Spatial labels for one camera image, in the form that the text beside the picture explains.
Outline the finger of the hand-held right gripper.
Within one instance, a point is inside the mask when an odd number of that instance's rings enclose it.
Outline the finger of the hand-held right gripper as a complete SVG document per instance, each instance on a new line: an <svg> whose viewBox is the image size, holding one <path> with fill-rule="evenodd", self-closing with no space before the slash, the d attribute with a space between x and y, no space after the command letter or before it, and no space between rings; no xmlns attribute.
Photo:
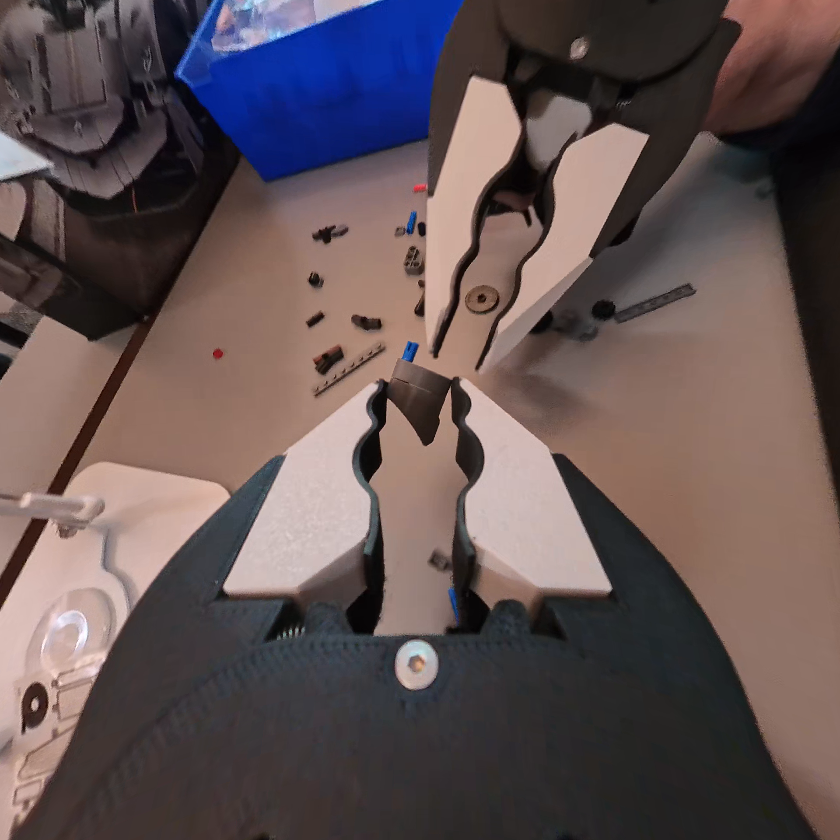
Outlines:
<svg viewBox="0 0 840 840"><path fill-rule="evenodd" d="M524 128L506 84L472 77L427 199L425 325L437 358L480 250L487 205L523 146Z"/></svg>
<svg viewBox="0 0 840 840"><path fill-rule="evenodd" d="M539 242L517 267L515 292L476 365L505 359L592 264L591 253L637 160L645 132L611 123L572 142L550 178L553 200Z"/></svg>

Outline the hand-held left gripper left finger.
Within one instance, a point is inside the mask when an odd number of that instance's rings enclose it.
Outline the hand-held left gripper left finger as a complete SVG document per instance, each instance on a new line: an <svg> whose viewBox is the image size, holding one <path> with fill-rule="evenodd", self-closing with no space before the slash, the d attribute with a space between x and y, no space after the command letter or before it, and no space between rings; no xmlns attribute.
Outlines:
<svg viewBox="0 0 840 840"><path fill-rule="evenodd" d="M237 598L382 598L379 502L386 385L375 381L290 446L224 583Z"/></svg>

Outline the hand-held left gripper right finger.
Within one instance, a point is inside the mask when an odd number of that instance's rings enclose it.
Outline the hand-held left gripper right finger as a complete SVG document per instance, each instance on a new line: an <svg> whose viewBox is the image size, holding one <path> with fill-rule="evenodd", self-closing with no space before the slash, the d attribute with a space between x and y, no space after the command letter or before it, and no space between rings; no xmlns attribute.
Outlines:
<svg viewBox="0 0 840 840"><path fill-rule="evenodd" d="M549 448L471 381L451 388L458 429L458 595L481 601L605 597L613 588Z"/></svg>

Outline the grey bent lego beam assembly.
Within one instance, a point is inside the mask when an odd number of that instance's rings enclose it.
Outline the grey bent lego beam assembly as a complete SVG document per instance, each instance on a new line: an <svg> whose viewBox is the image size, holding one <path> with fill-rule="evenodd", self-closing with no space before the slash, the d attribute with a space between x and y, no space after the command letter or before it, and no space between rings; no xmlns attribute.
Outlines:
<svg viewBox="0 0 840 840"><path fill-rule="evenodd" d="M451 378L409 360L395 363L387 384L388 399L400 410L423 446L433 443Z"/></svg>

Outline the long grey lego plate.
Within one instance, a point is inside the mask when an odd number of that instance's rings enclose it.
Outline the long grey lego plate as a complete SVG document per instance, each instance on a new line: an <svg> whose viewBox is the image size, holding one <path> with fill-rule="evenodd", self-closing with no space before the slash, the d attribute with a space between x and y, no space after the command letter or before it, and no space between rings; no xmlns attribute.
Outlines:
<svg viewBox="0 0 840 840"><path fill-rule="evenodd" d="M312 389L312 395L314 397L320 397L320 395L333 388L336 384L341 383L348 376L352 375L352 373L381 355L385 349L385 343L377 341L363 351L351 356L349 359L334 362L327 372L321 375L318 383Z"/></svg>
<svg viewBox="0 0 840 840"><path fill-rule="evenodd" d="M614 314L616 323L625 323L641 318L649 313L672 305L675 302L693 297L697 289L692 284L684 284L659 293L653 297L636 302L624 309L617 310Z"/></svg>

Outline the lego set box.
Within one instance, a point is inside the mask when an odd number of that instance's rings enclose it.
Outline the lego set box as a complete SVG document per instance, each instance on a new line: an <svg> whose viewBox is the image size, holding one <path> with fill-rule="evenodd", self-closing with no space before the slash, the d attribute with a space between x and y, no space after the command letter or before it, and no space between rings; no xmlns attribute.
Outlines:
<svg viewBox="0 0 840 840"><path fill-rule="evenodd" d="M175 71L210 2L2 2L2 324L100 340L163 302L238 164Z"/></svg>

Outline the person's right hand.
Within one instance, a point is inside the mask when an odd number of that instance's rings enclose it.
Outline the person's right hand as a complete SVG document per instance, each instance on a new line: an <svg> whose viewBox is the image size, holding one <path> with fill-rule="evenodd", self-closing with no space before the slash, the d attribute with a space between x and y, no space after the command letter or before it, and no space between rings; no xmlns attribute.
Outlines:
<svg viewBox="0 0 840 840"><path fill-rule="evenodd" d="M726 58L703 129L718 136L791 118L830 66L839 43L838 1L730 1L741 34Z"/></svg>

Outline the white book stand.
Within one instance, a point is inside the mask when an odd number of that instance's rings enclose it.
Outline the white book stand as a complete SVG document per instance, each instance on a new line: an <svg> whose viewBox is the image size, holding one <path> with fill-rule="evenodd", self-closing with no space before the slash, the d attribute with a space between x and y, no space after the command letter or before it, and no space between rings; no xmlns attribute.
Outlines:
<svg viewBox="0 0 840 840"><path fill-rule="evenodd" d="M2 748L23 734L25 689L106 654L174 552L229 498L210 481L109 462L82 470L66 495L103 510L70 537L47 525L2 606Z"/></svg>

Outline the blue storage bin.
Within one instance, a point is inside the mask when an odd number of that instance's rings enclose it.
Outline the blue storage bin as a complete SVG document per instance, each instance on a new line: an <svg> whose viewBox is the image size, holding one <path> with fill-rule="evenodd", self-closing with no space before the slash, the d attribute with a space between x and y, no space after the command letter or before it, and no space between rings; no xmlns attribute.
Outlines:
<svg viewBox="0 0 840 840"><path fill-rule="evenodd" d="M232 54L206 12L175 76L265 181L423 140L458 1L357 7Z"/></svg>

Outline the clear plastic bags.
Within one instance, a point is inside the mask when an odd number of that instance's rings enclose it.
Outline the clear plastic bags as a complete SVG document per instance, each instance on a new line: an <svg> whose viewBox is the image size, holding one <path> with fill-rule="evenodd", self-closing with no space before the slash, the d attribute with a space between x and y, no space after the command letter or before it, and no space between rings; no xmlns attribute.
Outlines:
<svg viewBox="0 0 840 840"><path fill-rule="evenodd" d="M223 1L211 38L230 54L282 39L375 1Z"/></svg>

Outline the white sticker sheet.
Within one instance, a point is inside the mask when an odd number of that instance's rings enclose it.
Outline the white sticker sheet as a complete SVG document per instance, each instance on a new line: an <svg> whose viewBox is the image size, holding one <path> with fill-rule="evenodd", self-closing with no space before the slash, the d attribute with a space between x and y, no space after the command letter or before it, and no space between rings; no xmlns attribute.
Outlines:
<svg viewBox="0 0 840 840"><path fill-rule="evenodd" d="M33 810L67 750L105 655L36 670L14 683L2 753L2 838Z"/></svg>

